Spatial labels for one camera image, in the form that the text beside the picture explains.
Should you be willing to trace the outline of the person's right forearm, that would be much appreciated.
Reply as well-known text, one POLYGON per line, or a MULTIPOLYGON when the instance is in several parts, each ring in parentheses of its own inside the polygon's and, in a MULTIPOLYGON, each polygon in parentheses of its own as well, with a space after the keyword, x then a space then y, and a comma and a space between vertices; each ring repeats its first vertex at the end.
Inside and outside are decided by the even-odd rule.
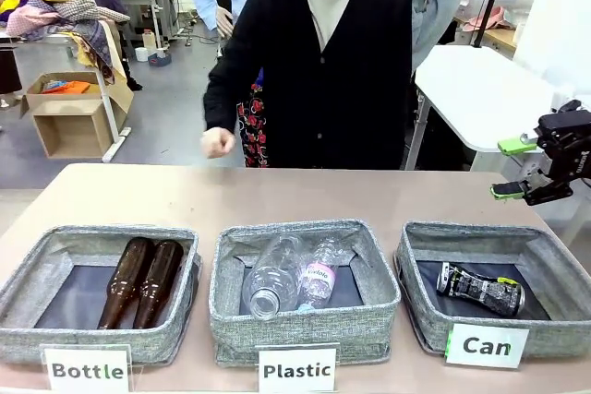
POLYGON ((248 96, 259 69, 258 50, 252 43, 234 37, 226 44, 203 95, 207 129, 220 127, 235 132, 236 107, 248 96))

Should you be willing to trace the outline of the pink cloth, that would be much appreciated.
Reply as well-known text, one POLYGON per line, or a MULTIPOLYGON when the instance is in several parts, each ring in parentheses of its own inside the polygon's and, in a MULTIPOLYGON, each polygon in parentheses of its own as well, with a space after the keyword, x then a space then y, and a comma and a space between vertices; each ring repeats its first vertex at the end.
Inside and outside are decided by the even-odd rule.
MULTIPOLYGON (((462 31, 471 32, 479 30, 484 16, 469 19, 462 27, 462 31)), ((506 10, 502 6, 495 6, 490 11, 485 29, 511 29, 513 25, 506 19, 506 10)))

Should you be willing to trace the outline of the large clear plastic bottle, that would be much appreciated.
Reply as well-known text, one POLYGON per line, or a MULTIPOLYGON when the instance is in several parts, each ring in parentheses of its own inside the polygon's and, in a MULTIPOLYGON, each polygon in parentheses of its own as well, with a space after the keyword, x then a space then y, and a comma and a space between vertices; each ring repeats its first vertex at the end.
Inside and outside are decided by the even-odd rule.
POLYGON ((298 235, 275 237, 243 282, 242 300, 249 313, 270 320, 295 310, 306 263, 307 249, 298 235))

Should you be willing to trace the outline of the brown cardboard box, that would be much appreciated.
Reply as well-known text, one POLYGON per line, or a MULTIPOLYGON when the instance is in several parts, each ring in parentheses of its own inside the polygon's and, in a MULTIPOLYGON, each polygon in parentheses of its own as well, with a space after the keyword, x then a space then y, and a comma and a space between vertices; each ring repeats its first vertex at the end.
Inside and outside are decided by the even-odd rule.
POLYGON ((109 161, 129 133, 133 98, 121 79, 109 85, 91 71, 45 73, 26 90, 21 112, 31 114, 48 158, 109 161))

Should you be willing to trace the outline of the person in dark skirt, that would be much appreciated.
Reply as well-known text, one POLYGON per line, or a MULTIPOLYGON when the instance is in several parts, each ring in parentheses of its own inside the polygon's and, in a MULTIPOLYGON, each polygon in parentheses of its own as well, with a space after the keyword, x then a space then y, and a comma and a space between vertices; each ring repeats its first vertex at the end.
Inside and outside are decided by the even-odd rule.
POLYGON ((16 58, 11 49, 0 48, 0 110, 9 108, 19 99, 22 85, 16 58))

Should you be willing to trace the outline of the person in black cardigan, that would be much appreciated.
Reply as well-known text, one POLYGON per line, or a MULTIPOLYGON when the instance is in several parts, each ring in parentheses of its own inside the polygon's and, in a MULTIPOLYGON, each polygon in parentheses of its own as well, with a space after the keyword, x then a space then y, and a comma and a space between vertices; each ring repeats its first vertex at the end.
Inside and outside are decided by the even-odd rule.
POLYGON ((271 167, 400 168, 412 0, 247 0, 234 37, 258 50, 271 167))

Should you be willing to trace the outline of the person's right hand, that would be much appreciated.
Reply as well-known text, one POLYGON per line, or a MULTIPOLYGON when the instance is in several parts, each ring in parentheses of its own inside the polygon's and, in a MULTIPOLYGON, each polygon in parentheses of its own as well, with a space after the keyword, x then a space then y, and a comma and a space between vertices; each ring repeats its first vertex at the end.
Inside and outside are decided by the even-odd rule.
POLYGON ((213 127, 202 134, 201 147, 208 159, 224 157, 235 147, 235 135, 225 128, 213 127))

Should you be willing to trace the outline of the white Can label sign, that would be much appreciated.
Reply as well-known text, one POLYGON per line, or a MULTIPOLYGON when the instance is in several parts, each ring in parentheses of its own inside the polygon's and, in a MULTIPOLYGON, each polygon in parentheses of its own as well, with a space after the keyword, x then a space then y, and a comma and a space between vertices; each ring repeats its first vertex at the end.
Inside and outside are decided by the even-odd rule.
POLYGON ((452 365, 516 369, 529 330, 454 324, 448 335, 445 361, 452 365))

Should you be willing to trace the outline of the brown glass bottle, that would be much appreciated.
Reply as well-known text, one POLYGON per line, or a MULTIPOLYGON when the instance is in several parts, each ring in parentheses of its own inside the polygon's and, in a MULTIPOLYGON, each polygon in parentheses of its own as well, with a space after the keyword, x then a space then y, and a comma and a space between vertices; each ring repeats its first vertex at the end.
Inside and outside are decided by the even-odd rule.
POLYGON ((117 328, 128 307, 139 297, 155 254, 155 243, 146 237, 133 237, 117 263, 106 287, 107 299, 97 329, 117 328))
POLYGON ((176 240, 162 240, 156 245, 151 267, 140 288, 133 329, 153 328, 156 325, 173 290, 183 255, 184 248, 176 240))

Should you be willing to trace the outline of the white Bottle label sign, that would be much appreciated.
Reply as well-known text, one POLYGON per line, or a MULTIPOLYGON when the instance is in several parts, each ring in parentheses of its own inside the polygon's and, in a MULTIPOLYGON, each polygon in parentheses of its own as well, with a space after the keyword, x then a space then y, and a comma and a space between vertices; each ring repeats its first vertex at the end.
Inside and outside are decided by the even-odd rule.
POLYGON ((42 364, 55 394, 130 394, 133 387, 128 345, 50 345, 42 364))

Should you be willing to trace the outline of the orange cloth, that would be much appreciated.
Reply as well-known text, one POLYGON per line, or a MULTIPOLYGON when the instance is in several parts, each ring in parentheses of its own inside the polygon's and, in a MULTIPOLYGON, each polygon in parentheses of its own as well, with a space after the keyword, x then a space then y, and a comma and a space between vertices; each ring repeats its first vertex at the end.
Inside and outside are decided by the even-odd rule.
POLYGON ((85 81, 51 81, 42 87, 42 94, 84 94, 91 84, 85 81))

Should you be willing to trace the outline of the white table with clothes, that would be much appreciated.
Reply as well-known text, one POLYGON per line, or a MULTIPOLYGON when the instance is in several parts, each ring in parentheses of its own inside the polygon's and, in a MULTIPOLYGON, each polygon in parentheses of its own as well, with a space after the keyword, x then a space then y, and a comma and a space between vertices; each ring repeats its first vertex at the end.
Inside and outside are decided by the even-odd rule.
POLYGON ((48 95, 33 108, 33 123, 50 159, 100 159, 109 163, 131 133, 125 121, 133 92, 119 78, 114 84, 106 84, 97 66, 91 72, 97 80, 98 95, 48 95))

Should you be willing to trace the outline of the grey fabric basket plastic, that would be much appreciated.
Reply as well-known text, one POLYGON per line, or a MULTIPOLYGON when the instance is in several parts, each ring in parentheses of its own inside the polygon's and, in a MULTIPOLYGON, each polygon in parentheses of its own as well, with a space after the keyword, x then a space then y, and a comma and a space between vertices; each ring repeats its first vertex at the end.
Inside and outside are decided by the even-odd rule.
POLYGON ((380 363, 391 355, 392 326, 401 291, 371 229, 355 219, 235 226, 222 231, 213 256, 209 311, 216 362, 253 366, 273 346, 332 344, 340 364, 380 363), (265 247, 283 233, 312 249, 333 238, 342 245, 335 288, 322 309, 249 313, 243 283, 265 247))

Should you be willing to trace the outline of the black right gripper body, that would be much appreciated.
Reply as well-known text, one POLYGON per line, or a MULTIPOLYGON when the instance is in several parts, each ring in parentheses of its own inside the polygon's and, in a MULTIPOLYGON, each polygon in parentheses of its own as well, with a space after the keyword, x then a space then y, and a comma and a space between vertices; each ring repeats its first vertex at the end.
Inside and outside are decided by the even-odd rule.
POLYGON ((545 176, 560 182, 591 179, 591 112, 543 115, 535 131, 544 151, 540 170, 545 176))

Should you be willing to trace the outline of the crushed black drink can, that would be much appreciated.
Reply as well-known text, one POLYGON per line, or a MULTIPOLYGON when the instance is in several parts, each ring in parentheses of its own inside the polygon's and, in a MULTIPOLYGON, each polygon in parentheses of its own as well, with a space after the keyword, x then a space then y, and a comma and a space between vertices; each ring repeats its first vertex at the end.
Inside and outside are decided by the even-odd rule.
POLYGON ((520 282, 479 275, 450 262, 441 264, 436 290, 443 296, 484 306, 502 317, 516 317, 525 306, 525 289, 520 282))

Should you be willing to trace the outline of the red floral black skirt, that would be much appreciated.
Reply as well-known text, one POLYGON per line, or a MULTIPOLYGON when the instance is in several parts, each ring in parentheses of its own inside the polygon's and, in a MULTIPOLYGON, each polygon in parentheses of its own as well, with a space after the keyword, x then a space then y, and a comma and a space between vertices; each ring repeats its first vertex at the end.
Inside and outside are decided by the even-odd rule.
POLYGON ((251 85, 249 96, 236 106, 241 147, 248 168, 267 168, 266 118, 262 81, 251 85))

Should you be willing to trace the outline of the grey fabric basket can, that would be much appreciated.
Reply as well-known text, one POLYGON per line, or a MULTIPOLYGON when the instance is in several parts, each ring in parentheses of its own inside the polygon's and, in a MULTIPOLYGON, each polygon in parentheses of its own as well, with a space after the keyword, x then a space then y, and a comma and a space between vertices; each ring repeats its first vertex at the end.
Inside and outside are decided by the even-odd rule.
POLYGON ((456 324, 528 332, 523 355, 591 354, 591 275, 552 235, 531 227, 409 221, 394 265, 421 346, 442 354, 456 324), (437 290, 443 263, 478 276, 520 283, 520 312, 501 316, 470 299, 437 290))

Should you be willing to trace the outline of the pile of colourful clothes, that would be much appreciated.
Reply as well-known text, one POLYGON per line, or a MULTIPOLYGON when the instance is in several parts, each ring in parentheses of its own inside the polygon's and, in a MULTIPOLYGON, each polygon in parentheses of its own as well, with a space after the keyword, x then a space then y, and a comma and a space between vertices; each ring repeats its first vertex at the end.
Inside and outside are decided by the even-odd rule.
POLYGON ((0 27, 10 37, 23 37, 59 22, 74 25, 84 21, 129 21, 126 14, 99 6, 95 0, 3 0, 0 27))

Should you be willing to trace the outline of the white Plastic label sign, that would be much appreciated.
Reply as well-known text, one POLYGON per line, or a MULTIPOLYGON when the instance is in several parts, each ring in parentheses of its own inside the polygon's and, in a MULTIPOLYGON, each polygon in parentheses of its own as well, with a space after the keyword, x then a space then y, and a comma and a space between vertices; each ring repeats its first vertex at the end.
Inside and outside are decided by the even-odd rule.
POLYGON ((336 388, 338 343, 268 345, 258 348, 260 394, 330 393, 336 388))

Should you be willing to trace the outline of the white rounded side table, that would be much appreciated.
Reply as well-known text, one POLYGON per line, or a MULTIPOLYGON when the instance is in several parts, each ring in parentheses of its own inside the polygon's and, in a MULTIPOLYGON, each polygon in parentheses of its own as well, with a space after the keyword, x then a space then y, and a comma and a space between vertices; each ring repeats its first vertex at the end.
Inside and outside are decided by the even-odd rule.
POLYGON ((555 88, 490 48, 438 45, 416 71, 416 85, 470 149, 496 152, 550 112, 555 88))

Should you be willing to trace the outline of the light wooden desk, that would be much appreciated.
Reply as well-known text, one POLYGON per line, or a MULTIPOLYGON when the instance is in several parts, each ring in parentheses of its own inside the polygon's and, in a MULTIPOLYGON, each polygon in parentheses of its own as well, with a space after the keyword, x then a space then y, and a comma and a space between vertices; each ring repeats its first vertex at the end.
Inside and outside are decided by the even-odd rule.
POLYGON ((121 2, 131 15, 131 20, 124 27, 124 35, 131 42, 142 40, 143 21, 140 19, 140 10, 146 7, 151 13, 147 24, 155 35, 156 46, 163 47, 165 25, 170 13, 169 2, 167 0, 121 0, 121 2))

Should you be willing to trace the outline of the small pink-label plastic bottle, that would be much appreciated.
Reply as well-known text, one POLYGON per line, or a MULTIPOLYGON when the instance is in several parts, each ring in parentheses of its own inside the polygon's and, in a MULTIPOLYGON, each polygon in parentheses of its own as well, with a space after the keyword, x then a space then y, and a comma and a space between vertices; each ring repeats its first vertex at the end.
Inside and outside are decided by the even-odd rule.
POLYGON ((320 240, 305 267, 296 311, 307 313, 338 306, 346 300, 353 283, 350 261, 354 254, 343 239, 320 240))

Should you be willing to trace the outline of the grey fabric basket bottle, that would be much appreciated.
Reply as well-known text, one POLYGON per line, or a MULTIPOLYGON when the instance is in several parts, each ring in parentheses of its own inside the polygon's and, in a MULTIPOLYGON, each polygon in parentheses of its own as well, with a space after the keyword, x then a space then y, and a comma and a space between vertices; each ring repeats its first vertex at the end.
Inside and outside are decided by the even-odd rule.
POLYGON ((199 286, 199 237, 149 225, 66 225, 44 233, 0 288, 0 363, 39 364, 46 347, 120 347, 132 363, 170 364, 199 286), (127 245, 173 241, 183 249, 168 298, 148 328, 135 328, 137 301, 113 328, 99 323, 127 245))

